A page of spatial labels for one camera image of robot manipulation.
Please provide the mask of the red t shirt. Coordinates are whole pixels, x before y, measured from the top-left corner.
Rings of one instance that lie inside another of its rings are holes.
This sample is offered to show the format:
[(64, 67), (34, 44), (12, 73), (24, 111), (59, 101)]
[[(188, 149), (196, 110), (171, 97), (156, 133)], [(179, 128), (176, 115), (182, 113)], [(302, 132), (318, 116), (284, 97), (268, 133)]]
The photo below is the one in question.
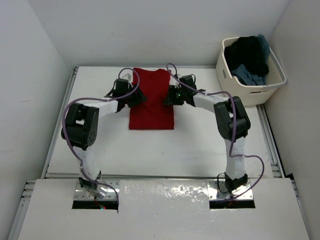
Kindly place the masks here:
[(151, 71), (135, 67), (134, 70), (139, 75), (139, 88), (147, 100), (130, 109), (129, 129), (173, 130), (174, 108), (164, 104), (170, 85), (170, 74), (161, 68)]

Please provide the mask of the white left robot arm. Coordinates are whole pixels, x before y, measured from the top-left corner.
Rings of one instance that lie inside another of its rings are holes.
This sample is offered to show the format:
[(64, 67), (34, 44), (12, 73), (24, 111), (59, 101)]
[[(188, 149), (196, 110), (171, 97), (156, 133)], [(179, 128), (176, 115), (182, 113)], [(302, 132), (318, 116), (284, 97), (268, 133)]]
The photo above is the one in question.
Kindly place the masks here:
[(93, 145), (98, 136), (99, 120), (120, 112), (125, 106), (135, 107), (147, 100), (140, 89), (140, 82), (118, 78), (109, 95), (103, 98), (82, 97), (70, 102), (63, 112), (61, 137), (79, 160), (82, 188), (97, 191), (104, 184), (101, 171), (95, 163)]

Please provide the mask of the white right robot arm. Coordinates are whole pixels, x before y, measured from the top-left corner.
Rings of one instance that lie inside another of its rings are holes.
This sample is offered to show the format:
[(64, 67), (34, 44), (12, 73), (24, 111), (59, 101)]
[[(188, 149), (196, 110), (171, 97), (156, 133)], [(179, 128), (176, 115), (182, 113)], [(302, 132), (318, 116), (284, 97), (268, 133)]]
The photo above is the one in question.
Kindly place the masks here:
[(214, 113), (217, 129), (225, 140), (227, 159), (224, 172), (224, 185), (228, 193), (244, 186), (248, 175), (244, 164), (245, 138), (251, 122), (238, 96), (221, 97), (198, 90), (193, 75), (182, 76), (177, 84), (168, 87), (164, 104), (182, 106), (189, 104)]

